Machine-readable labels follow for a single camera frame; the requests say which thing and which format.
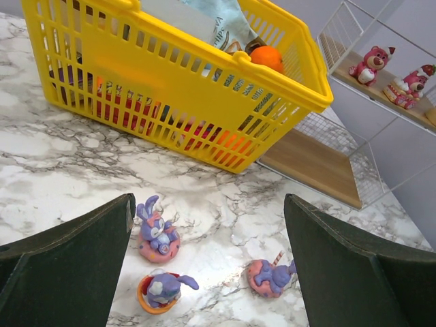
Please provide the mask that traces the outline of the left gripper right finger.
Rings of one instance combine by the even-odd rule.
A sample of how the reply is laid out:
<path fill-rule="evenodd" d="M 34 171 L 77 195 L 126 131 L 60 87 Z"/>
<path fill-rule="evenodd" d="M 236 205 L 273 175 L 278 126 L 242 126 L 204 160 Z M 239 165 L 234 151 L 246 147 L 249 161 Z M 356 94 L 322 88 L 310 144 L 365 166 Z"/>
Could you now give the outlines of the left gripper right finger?
<path fill-rule="evenodd" d="M 435 325 L 435 253 L 378 237 L 293 194 L 284 217 L 310 326 Z"/>

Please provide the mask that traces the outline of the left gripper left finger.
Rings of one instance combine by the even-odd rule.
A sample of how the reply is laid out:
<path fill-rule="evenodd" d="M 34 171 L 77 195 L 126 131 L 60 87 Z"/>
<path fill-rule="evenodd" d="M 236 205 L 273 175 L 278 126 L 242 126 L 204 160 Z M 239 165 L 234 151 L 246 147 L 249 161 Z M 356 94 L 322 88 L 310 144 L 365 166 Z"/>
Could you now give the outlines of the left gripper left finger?
<path fill-rule="evenodd" d="M 2 326 L 105 326 L 131 236 L 123 194 L 80 217 L 1 246 Z"/>

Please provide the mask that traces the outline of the pink bear with strawberry cake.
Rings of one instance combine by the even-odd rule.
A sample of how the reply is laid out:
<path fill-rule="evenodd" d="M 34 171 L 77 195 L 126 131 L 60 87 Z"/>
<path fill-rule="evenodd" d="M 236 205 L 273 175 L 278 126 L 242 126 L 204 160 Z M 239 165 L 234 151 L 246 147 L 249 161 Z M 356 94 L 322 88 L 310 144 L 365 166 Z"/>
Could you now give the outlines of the pink bear with strawberry cake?
<path fill-rule="evenodd" d="M 393 104 L 406 110 L 412 109 L 422 98 L 422 90 L 434 74 L 435 65 L 423 65 L 404 78 L 396 77 L 383 89 L 383 93 Z"/>

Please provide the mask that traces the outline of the pink bear with santa hat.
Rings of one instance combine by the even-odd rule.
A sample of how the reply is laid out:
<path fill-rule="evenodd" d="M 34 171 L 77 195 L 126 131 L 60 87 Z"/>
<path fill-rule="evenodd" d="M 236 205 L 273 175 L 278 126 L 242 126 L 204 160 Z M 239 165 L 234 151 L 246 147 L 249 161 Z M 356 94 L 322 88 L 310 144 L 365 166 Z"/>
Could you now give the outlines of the pink bear with santa hat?
<path fill-rule="evenodd" d="M 372 86 L 377 80 L 378 72 L 387 66 L 395 50 L 396 48 L 393 46 L 373 46 L 359 64 L 349 68 L 349 75 L 354 77 L 360 84 L 368 87 Z"/>

